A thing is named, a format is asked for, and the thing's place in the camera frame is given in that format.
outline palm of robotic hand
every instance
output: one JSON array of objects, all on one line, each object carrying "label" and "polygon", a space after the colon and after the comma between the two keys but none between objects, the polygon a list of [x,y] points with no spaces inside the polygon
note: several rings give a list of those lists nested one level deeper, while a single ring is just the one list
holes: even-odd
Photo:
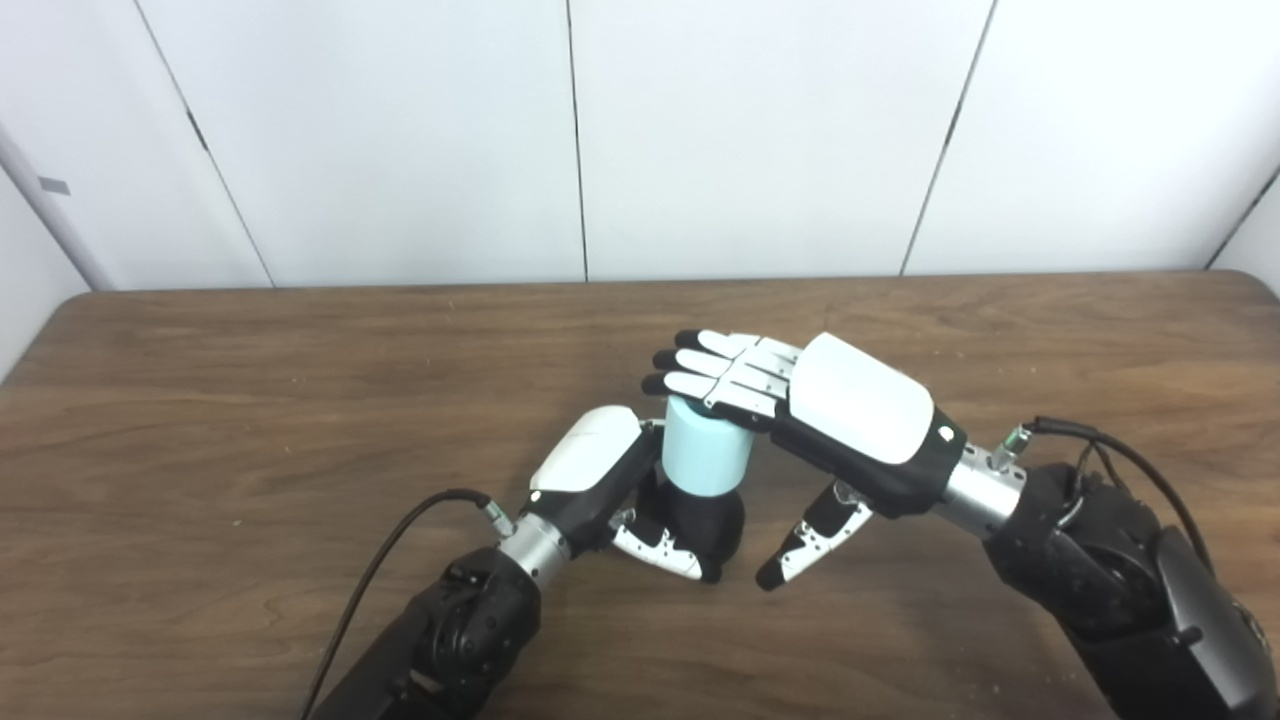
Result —
[{"label": "palm of robotic hand", "polygon": [[836,479],[756,574],[773,589],[849,539],[873,511],[927,512],[965,450],[928,389],[823,333],[797,348],[772,338],[682,331],[654,356],[646,395],[676,395],[754,432]]}]

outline cable connector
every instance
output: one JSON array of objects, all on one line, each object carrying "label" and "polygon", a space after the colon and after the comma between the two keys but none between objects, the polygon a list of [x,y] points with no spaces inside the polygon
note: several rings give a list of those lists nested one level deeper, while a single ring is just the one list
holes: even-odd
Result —
[{"label": "cable connector", "polygon": [[1014,428],[1005,442],[1000,443],[1000,447],[991,454],[991,469],[997,473],[1004,473],[1010,465],[1018,460],[1018,456],[1027,450],[1027,446],[1032,442],[1032,429],[1027,425],[1018,425]]},{"label": "cable connector", "polygon": [[489,519],[489,524],[493,525],[498,537],[507,539],[516,534],[516,524],[511,521],[511,518],[508,518],[506,512],[503,512],[502,507],[498,507],[497,502],[490,500],[486,505],[481,506],[480,510],[484,511],[484,516]]}]

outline white wall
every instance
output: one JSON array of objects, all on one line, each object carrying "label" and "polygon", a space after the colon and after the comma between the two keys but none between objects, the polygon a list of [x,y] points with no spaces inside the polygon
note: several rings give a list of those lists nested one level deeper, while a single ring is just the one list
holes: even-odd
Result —
[{"label": "white wall", "polygon": [[0,135],[95,286],[268,284],[132,3],[0,3]]},{"label": "white wall", "polygon": [[1280,165],[1280,3],[996,10],[908,272],[1203,268]]},{"label": "white wall", "polygon": [[992,6],[4,0],[0,164],[105,288],[1203,266],[1280,3],[1005,0],[946,145]]},{"label": "white wall", "polygon": [[902,264],[989,0],[572,0],[591,279]]},{"label": "white wall", "polygon": [[64,300],[88,290],[0,172],[0,380]]},{"label": "white wall", "polygon": [[563,0],[143,0],[278,284],[581,281]]},{"label": "white wall", "polygon": [[1258,201],[1213,263],[1215,270],[1243,270],[1280,295],[1280,182]]}]

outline back of robotic hand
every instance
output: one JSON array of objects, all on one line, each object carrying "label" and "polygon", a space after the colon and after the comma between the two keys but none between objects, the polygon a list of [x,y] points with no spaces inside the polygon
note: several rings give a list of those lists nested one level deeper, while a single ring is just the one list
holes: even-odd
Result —
[{"label": "back of robotic hand", "polygon": [[[1001,580],[1059,620],[1124,720],[1277,716],[1261,629],[1215,579],[1180,498],[1123,442],[1038,418],[987,452],[922,384],[827,333],[797,348],[684,331],[654,366],[646,393],[699,402],[835,477],[760,568],[764,589],[790,582],[872,514],[934,511],[977,537]],[[1112,482],[1083,471],[1087,454],[1075,466],[1018,466],[1037,433],[1087,441]],[[1128,492],[1107,447],[1169,496],[1190,542]]]}]

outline light blue cup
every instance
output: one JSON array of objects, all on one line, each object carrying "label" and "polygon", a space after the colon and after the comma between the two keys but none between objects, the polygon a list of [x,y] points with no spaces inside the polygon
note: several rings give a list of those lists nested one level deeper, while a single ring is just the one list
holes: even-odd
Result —
[{"label": "light blue cup", "polygon": [[742,482],[755,433],[704,413],[684,397],[667,397],[662,468],[689,495],[716,497]]}]

